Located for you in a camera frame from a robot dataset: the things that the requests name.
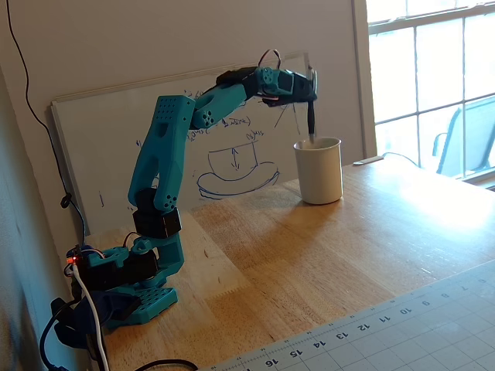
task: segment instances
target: window frame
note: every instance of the window frame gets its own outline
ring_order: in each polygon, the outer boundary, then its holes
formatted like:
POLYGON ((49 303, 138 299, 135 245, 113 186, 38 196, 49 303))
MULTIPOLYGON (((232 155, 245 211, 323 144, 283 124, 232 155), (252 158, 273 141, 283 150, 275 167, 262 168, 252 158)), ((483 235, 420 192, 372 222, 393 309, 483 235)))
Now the window frame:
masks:
MULTIPOLYGON (((485 94, 483 96, 474 97, 466 99, 466 64, 465 64, 465 26, 466 18, 477 16, 477 15, 487 15, 490 13, 495 13, 495 1, 484 2, 483 4, 478 4, 471 7, 462 7, 458 9, 449 9, 442 12, 426 13, 422 15, 413 15, 400 17, 393 20, 384 20, 379 22, 367 22, 367 5, 366 0, 353 0, 353 15, 354 15, 354 31, 356 35, 356 56, 357 56, 357 75, 358 75, 358 87, 360 90, 360 102, 361 102, 361 117, 363 122, 363 136, 364 136, 364 148, 367 157, 376 155, 376 132, 375 126, 378 124, 385 124, 387 122, 396 121, 401 118, 406 117, 417 117, 417 123, 419 125, 419 115, 437 111, 443 108, 452 107, 461 104, 463 107, 466 103, 470 101, 483 99, 486 97, 492 97, 495 95, 495 88, 493 93, 485 94), (373 91, 371 86, 371 71, 370 71, 370 56, 369 56, 369 36, 376 35, 383 32, 397 31, 400 29, 413 28, 415 37, 417 33, 417 28, 419 26, 430 25, 440 22, 447 22, 449 20, 462 19, 463 20, 463 98, 461 101, 452 102, 441 107, 434 107, 428 110, 420 111, 418 109, 418 102, 416 104, 416 112, 411 112, 409 114, 402 115, 400 117, 389 118, 384 121, 375 122, 374 120, 374 109, 373 109, 373 91), (374 146, 374 151, 370 151, 370 147, 374 146)), ((421 165, 421 156, 419 155, 419 136, 418 136, 418 157, 421 165)), ((464 158, 463 165, 463 178, 466 177, 466 159, 464 158)), ((486 172, 482 172, 479 176, 486 177, 486 174, 495 174, 495 168, 492 168, 486 172)), ((478 175, 470 175, 469 179, 475 179, 478 175)))

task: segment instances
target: white cup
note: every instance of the white cup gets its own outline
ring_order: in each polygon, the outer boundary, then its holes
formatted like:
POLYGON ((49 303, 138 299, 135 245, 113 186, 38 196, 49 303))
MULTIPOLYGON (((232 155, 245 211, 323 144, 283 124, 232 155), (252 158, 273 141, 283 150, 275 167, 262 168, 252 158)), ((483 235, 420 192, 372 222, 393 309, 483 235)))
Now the white cup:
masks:
POLYGON ((340 139, 316 137, 294 144, 302 199, 322 205, 342 197, 340 139))

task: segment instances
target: whiteboard drawing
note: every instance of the whiteboard drawing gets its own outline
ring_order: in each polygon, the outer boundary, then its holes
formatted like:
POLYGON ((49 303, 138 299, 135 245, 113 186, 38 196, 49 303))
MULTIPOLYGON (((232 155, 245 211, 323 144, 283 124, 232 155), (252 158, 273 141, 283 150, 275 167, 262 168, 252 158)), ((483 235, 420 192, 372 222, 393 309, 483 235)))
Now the whiteboard drawing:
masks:
POLYGON ((255 143, 208 152, 212 172, 197 181, 206 199, 226 199, 274 185, 280 173, 273 162, 258 162, 255 143))

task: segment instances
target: window sill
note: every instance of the window sill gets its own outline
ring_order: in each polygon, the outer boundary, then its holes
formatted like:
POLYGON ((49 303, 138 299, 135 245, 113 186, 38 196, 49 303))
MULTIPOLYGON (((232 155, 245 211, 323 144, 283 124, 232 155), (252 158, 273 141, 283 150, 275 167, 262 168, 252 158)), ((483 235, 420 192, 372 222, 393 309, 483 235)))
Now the window sill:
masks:
POLYGON ((473 184, 474 186, 489 189, 490 191, 495 191, 495 171, 464 179, 463 181, 469 184, 473 184))

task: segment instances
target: chair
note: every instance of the chair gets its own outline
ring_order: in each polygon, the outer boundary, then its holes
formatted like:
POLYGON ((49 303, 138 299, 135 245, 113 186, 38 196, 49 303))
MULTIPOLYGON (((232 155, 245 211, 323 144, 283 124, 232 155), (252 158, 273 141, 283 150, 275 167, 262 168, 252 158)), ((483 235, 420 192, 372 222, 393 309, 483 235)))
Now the chair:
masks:
MULTIPOLYGON (((466 104, 466 172, 490 167, 489 157, 495 140, 495 97, 466 104)), ((440 138, 446 135, 438 174, 463 174, 463 110, 452 116, 449 131, 436 136, 433 155, 439 150, 440 138)))

